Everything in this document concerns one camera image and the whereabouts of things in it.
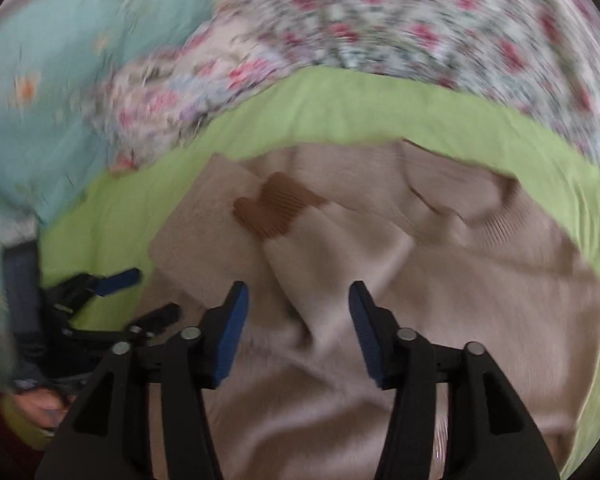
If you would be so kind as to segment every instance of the wrinkled fabric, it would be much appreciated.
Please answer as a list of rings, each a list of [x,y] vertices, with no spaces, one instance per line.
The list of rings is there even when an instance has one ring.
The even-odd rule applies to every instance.
[[[234,280],[249,287],[232,373],[205,396],[227,479],[373,476],[392,396],[365,369],[355,280],[435,344],[482,342],[558,467],[568,458],[598,360],[600,279],[514,178],[401,141],[216,155],[150,256],[168,283],[152,280],[138,315],[181,296],[182,328]]]
[[[291,61],[436,83],[517,108],[600,165],[591,0],[221,0]]]
[[[158,49],[114,72],[95,90],[88,116],[119,147],[117,160],[138,167],[292,70],[281,54],[254,39],[244,18],[217,16],[184,46]]]
[[[559,136],[470,94],[325,67],[299,70],[222,114],[204,136],[145,171],[122,179],[103,175],[42,240],[43,274],[49,284],[85,270],[106,274],[139,267],[149,276],[154,268],[149,241],[214,152],[236,160],[297,142],[368,144],[404,136],[515,175],[600,276],[600,170]],[[96,298],[81,311],[76,328],[119,329],[132,319],[141,291],[135,287]],[[159,301],[150,304],[155,308]],[[599,438],[600,363],[563,478]]]

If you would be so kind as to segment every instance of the brown patch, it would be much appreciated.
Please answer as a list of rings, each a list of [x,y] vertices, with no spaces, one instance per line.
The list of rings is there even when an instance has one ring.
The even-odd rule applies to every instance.
[[[234,216],[260,240],[266,240],[286,235],[302,211],[327,202],[287,174],[274,173],[256,200],[241,197],[234,202]]]

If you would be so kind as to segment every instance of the pink floral pattern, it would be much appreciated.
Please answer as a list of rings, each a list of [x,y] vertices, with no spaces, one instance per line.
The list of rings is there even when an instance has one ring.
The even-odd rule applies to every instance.
[[[183,47],[158,49],[111,74],[85,109],[120,147],[111,169],[128,171],[192,139],[215,114],[291,71],[251,37],[240,16],[227,14],[203,23]]]
[[[541,121],[600,165],[600,14],[590,0],[221,0],[219,8],[239,9],[295,67],[473,92]]]

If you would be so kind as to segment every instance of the knit sweater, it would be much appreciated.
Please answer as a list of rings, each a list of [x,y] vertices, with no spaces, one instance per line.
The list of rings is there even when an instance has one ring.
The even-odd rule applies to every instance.
[[[433,343],[482,342],[558,466],[568,457],[600,350],[600,280],[510,176],[404,141],[216,155],[150,254],[141,313],[176,296],[195,323],[234,280],[250,288],[232,374],[205,394],[227,479],[373,477],[392,394],[366,374],[355,280]],[[438,397],[432,478],[446,442]],[[154,464],[164,478],[160,452]]]

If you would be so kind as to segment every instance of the green fabric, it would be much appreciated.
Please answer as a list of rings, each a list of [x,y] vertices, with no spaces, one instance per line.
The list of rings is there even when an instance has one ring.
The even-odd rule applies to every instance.
[[[307,68],[215,119],[190,146],[121,178],[101,176],[42,240],[43,273],[129,266],[151,271],[149,241],[213,152],[249,157],[295,142],[408,139],[515,174],[569,232],[600,275],[600,170],[514,110],[437,86],[331,68]],[[77,325],[116,329],[139,288],[93,302]],[[600,366],[580,421],[570,474],[600,437]]]

